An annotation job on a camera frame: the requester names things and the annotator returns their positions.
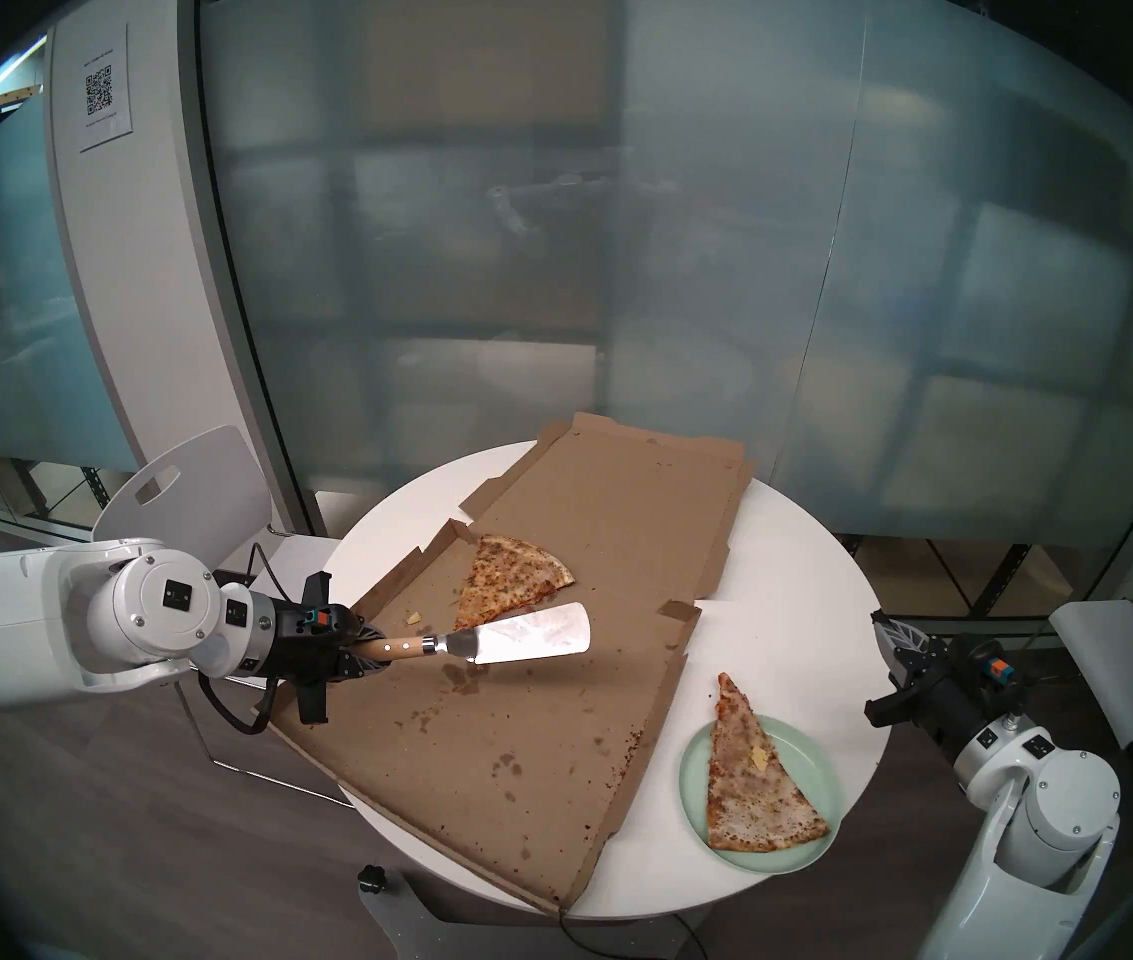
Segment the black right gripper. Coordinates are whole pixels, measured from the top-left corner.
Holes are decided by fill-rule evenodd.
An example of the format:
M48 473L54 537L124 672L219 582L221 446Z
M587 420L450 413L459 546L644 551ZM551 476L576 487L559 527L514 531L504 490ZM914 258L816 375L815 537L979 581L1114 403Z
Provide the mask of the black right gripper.
M1007 649L994 636L955 635L930 638L915 627L898 622L881 610L871 613L877 647L889 670L908 670L920 659L931 659L920 711L917 695L885 695L866 700L870 727L913 723L925 729L945 759L959 754L987 727L1023 713L1023 677L1008 662Z

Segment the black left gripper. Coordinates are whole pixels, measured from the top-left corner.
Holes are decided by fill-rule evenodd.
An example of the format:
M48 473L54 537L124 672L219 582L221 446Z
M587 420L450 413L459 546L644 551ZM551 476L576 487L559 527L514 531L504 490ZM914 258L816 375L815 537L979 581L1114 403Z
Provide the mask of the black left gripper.
M358 642L383 632L352 609L329 598L331 574L310 574L305 605L276 598L272 618L271 679L299 685L303 725L327 723L327 685L363 680L387 670L387 662L356 659Z

